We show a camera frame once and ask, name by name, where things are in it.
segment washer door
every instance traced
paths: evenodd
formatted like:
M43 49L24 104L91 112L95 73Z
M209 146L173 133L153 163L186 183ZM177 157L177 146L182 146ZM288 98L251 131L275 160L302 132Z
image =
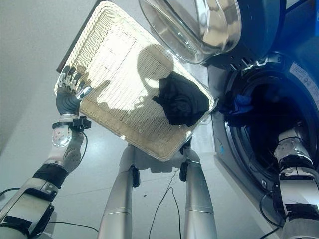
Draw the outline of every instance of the washer door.
M286 0L139 0L145 18L171 51L189 63L244 69L265 56Z
M225 115L226 131L238 164L265 191L278 180L274 156L278 135L295 126L305 131L305 148L319 165L319 87L299 63L278 55L283 68L268 64L237 74L227 90L251 96L253 110Z
M241 36L237 0L140 0L140 6L163 42L189 63L232 50Z

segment woven tray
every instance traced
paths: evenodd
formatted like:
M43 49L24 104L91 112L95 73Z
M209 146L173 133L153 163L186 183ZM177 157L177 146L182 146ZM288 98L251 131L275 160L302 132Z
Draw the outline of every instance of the woven tray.
M161 161L179 150L196 125L168 123L161 105L152 100L160 93L158 80L173 70L184 75L207 95L212 110L209 91L146 30L108 1L95 9L66 65L74 66L93 87L81 103L81 112Z

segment label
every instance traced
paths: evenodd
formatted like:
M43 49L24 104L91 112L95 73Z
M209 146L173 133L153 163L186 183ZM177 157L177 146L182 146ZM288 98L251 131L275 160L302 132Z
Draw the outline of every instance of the label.
M303 68L297 65L296 62L292 63L289 69L289 72L293 74L294 76L296 76L307 88L319 111L319 89L316 83L312 80L312 78L308 75L308 73Z

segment black cable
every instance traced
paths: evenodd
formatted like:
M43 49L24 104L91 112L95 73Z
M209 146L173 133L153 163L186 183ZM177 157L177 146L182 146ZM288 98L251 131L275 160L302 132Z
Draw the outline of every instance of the black cable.
M177 204L176 197L175 197L175 195L174 195L174 189L173 189L172 187L170 187L169 189L171 189L171 193L173 194L173 197L174 197L174 200L175 200L175 204L176 204L176 207L177 207L177 211L178 211L179 239L181 239L181 231L180 231L180 213L179 213L179 207L178 207L178 204Z
M151 225L151 229L150 229L150 233L149 233L149 239L151 239L151 232L152 232L152 228L153 228L153 225L154 225L154 221L155 221L155 217L156 217L156 214L157 214L157 212L158 212L158 209L159 209L161 203L163 202L163 200L164 200L166 194L168 193L168 191L169 191L170 189L171 189L171 191L172 191L172 194L173 194L173 197L174 197L176 206L177 206L177 211L178 211L178 227L179 227L179 239L181 239L179 207L178 207L178 204L177 204L176 197L175 197L175 195L174 195L174 190L173 190L172 187L170 187L170 184L172 183L173 178L175 177L176 172L178 172L178 171L179 171L179 169L176 170L176 171L174 171L174 175L171 177L170 182L169 182L169 184L168 184L168 187L167 187L167 189L166 189L166 191L165 191L165 193L164 193L164 195L163 195L161 201L159 202L159 204L158 204L158 206L157 206L157 208L156 208L156 210L155 210L155 214L154 214L154 217L153 217L153 221L152 221L152 225Z
M259 239L264 239L266 238L267 236L269 236L270 234L274 233L275 231L277 231L280 227L276 227L275 229L273 229L271 232L268 232L267 234L263 235L261 238Z
M288 137L288 138L284 138L284 139L280 140L280 141L278 142L278 144L281 143L282 141L286 140L286 139L299 139L300 141L302 141L303 143L305 143L305 141L304 141L302 138L299 138L299 137Z
M86 153L86 149L87 149L87 147L88 147L88 136L86 136L85 132L82 132L82 133L83 133L83 135L84 135L84 137L85 137L85 149L84 149L82 158L81 158L81 160L80 160L78 166L79 166L80 163L82 162L82 159L84 158L84 155L85 155L85 153Z
M90 228L90 229L93 229L93 230L99 232L99 230L97 230L97 229L94 228L94 227L90 227L90 226L86 226L86 225L81 225L81 224L67 223L67 222L48 222L48 224L49 224L49 223L52 223L52 224L53 224L53 223L62 223L62 224L68 224L68 225L73 225L73 226L80 226L80 227Z
M282 225L279 225L279 224L277 224L277 223L271 221L269 218L267 218L267 216L264 214L264 211L263 211L263 201L264 201L264 199L265 199L269 194L271 194L271 193L272 193L272 191L269 191L268 193L266 193L266 194L261 198L261 200L259 201L259 210L260 210L261 215L263 215L263 217L264 217L270 224L282 228L282 227L283 227Z
M20 188L9 188L9 189L6 189L4 190L3 192L0 193L0 197L5 194L6 192L9 192L9 191L14 191L14 190L19 190Z

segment robot forearm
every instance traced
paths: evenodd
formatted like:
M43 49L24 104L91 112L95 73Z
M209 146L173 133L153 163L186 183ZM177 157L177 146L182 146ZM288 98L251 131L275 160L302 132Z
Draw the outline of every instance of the robot forearm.
M319 175L303 146L300 128L280 134L275 156L279 181L274 184L274 207L286 219L282 238L319 239Z
M84 117L71 114L62 115L53 125L48 160L0 212L0 238L34 238L42 233L54 210L51 202L67 175L81 162L81 131L90 126Z

